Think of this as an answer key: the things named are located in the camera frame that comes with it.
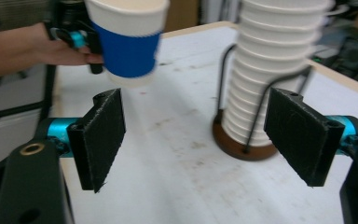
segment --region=human hand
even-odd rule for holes
[[[103,63],[102,55],[92,54],[88,47],[75,50],[62,40],[50,40],[43,23],[33,25],[30,29],[34,56],[40,63],[56,65]]]

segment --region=stack of paper cups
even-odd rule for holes
[[[169,0],[86,0],[108,76],[124,87],[147,83],[156,66]]]
[[[242,0],[239,35],[228,87],[224,131],[235,141],[246,144],[263,90],[278,77],[299,72],[308,66],[313,43],[325,11],[326,0]],[[296,81],[279,88],[293,91]],[[252,147],[270,145],[263,131],[268,96],[255,125]]]

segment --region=table surface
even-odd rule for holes
[[[229,157],[215,143],[218,71],[236,29],[218,22],[168,33],[149,85],[122,89],[127,132],[101,192],[81,190],[62,159],[76,223],[342,223],[339,190],[351,159],[335,156],[322,188],[309,188],[279,153]],[[59,68],[57,117],[83,117],[92,96],[116,88],[87,66]],[[358,118],[358,83],[315,64],[304,101],[324,115]]]

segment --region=fingers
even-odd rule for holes
[[[91,54],[91,50],[88,47],[82,47],[82,48],[78,49],[77,51],[80,53],[84,53],[84,54]]]
[[[103,63],[103,56],[100,54],[88,54],[86,55],[87,63]]]

